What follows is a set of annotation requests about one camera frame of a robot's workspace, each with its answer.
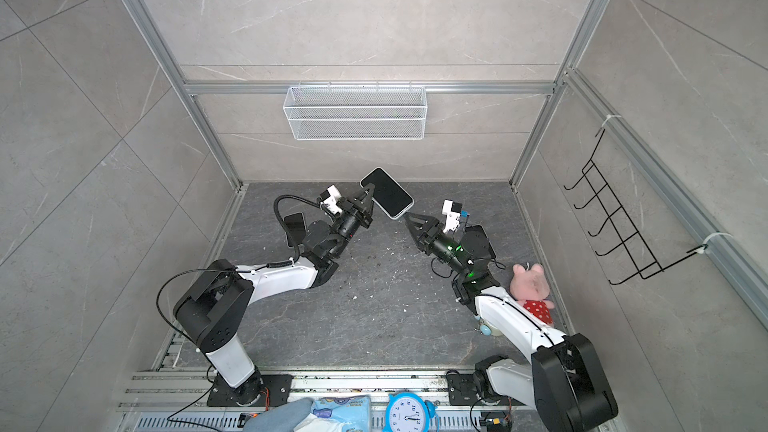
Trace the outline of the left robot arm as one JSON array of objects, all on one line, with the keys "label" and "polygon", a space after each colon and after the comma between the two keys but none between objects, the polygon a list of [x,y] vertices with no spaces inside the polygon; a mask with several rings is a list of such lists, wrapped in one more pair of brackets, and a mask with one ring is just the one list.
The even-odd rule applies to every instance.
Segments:
[{"label": "left robot arm", "polygon": [[273,203],[279,214],[284,200],[296,200],[324,212],[332,221],[310,224],[303,239],[293,241],[294,255],[282,262],[234,265],[220,259],[211,263],[179,299],[173,316],[227,386],[239,391],[259,389],[260,373],[238,337],[247,308],[285,292],[324,285],[338,269],[337,260],[360,228],[373,220],[373,185],[344,197],[334,186],[318,200],[284,194]]}]

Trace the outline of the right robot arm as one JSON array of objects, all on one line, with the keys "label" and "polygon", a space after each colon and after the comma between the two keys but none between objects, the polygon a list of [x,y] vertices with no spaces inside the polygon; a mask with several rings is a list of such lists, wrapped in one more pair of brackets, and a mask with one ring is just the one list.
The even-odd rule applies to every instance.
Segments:
[{"label": "right robot arm", "polygon": [[537,318],[500,285],[489,269],[495,256],[485,234],[466,232],[456,241],[435,217],[407,213],[404,220],[417,248],[454,272],[457,301],[526,356],[525,363],[501,356],[477,363],[481,397],[506,396],[533,407],[550,431],[590,431],[617,417],[618,403],[593,344]]}]

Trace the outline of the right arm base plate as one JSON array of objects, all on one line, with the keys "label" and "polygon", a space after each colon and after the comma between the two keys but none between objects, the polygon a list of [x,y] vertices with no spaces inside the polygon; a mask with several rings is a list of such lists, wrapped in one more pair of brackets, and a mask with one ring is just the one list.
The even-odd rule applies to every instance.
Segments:
[{"label": "right arm base plate", "polygon": [[487,406],[522,406],[521,402],[511,397],[497,395],[478,373],[448,370],[445,379],[449,404],[452,406],[470,406],[476,402]]}]

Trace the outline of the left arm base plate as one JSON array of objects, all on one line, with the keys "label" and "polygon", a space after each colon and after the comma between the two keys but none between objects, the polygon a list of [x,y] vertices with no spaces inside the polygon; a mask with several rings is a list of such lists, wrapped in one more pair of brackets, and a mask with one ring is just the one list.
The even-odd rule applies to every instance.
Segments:
[{"label": "left arm base plate", "polygon": [[216,376],[208,395],[208,407],[264,407],[285,405],[291,390],[293,376],[290,374],[259,375],[248,379],[241,386],[232,388],[221,377]]}]

